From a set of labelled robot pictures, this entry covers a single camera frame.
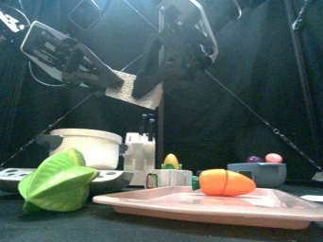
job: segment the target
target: black curtain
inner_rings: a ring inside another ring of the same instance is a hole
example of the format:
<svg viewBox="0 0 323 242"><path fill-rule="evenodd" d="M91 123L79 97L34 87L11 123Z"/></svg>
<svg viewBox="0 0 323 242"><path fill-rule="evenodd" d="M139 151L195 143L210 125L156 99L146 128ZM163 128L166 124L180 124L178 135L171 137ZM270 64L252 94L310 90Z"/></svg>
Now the black curtain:
<svg viewBox="0 0 323 242"><path fill-rule="evenodd" d="M28 17L64 31L68 10L78 1L66 2L28 1ZM302 2L292 1L295 12ZM322 55L316 51L322 49L322 28L316 27L322 23L322 4L312 2L300 37L316 125L322 123L323 114L319 94ZM146 41L155 32L148 22L158 26L158 11L151 1L130 3L147 20L123 0L115 0L95 28L78 36L103 61L119 70L143 53ZM214 25L212 9L206 10ZM198 171L211 167L226 168L230 163L244 162L250 155L266 156L268 152L276 152L288 165L288 177L308 179L316 169L271 129L278 129L311 158L320 158L312 148L312 123L304 103L284 1L267 0L255 9L246 9L242 18L226 25L216 39L219 57L207 70L214 78L199 73L192 83L176 83L166 89L164 153L174 153L183 167ZM31 76L27 58L9 42L1 44L0 58L0 155L4 162L88 97L90 91L39 85ZM36 67L34 70L42 80L52 81ZM135 73L136 70L138 62L127 71ZM127 132L138 131L143 112L147 110L110 97L94 96L55 128L107 130L126 137ZM43 147L32 144L7 166L38 166L47 155Z"/></svg>

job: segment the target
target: green star fruit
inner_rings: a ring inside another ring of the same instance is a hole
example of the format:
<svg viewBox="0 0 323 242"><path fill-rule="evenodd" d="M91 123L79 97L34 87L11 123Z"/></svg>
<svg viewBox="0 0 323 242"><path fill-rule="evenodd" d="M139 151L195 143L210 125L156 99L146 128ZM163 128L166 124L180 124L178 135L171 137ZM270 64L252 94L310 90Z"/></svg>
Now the green star fruit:
<svg viewBox="0 0 323 242"><path fill-rule="evenodd" d="M88 198L90 183L99 174L96 169L86 167L76 149L55 154L18 185L26 200L24 210L70 212L80 209Z"/></svg>

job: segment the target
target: plastic tray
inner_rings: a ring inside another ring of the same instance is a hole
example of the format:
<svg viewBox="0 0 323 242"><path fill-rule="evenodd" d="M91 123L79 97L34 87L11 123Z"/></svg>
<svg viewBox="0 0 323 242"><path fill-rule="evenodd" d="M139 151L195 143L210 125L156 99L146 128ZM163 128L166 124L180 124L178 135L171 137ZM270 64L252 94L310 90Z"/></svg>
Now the plastic tray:
<svg viewBox="0 0 323 242"><path fill-rule="evenodd" d="M236 197L211 197L190 186L162 187L99 195L96 203L119 213L195 222L306 229L323 221L323 206L275 189Z"/></svg>

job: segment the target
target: small toy food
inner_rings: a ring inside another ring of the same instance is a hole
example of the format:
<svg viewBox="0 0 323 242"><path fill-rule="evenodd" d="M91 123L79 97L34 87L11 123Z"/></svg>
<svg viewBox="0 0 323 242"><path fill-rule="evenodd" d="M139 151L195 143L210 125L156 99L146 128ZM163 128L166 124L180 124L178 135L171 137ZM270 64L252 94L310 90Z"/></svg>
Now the small toy food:
<svg viewBox="0 0 323 242"><path fill-rule="evenodd" d="M100 172L86 167L82 153L71 148L47 158L19 183L24 209L68 212L82 208L90 194L90 183Z"/></svg>
<svg viewBox="0 0 323 242"><path fill-rule="evenodd" d="M263 163L264 162L264 159L259 156L250 156L246 160L248 163Z"/></svg>
<svg viewBox="0 0 323 242"><path fill-rule="evenodd" d="M168 154L168 156L164 160L164 163L162 164L162 168L163 169L176 169L176 170L182 169L182 165L178 162L178 159L174 154Z"/></svg>
<svg viewBox="0 0 323 242"><path fill-rule="evenodd" d="M266 162L267 163L282 163L283 157L279 154L270 153L266 155Z"/></svg>
<svg viewBox="0 0 323 242"><path fill-rule="evenodd" d="M256 183L238 172L210 169L199 175L200 190L211 196L236 196L252 192Z"/></svg>

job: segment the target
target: black table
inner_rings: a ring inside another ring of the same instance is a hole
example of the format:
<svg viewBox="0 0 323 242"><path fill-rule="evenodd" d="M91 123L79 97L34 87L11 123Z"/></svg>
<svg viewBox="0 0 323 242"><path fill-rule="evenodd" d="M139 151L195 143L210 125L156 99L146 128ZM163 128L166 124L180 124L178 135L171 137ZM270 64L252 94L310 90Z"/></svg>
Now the black table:
<svg viewBox="0 0 323 242"><path fill-rule="evenodd" d="M323 195L322 188L284 185L296 195ZM108 205L86 203L68 212L23 211L19 195L0 192L0 241L323 241L323 222L304 230L283 230L168 220L118 214Z"/></svg>

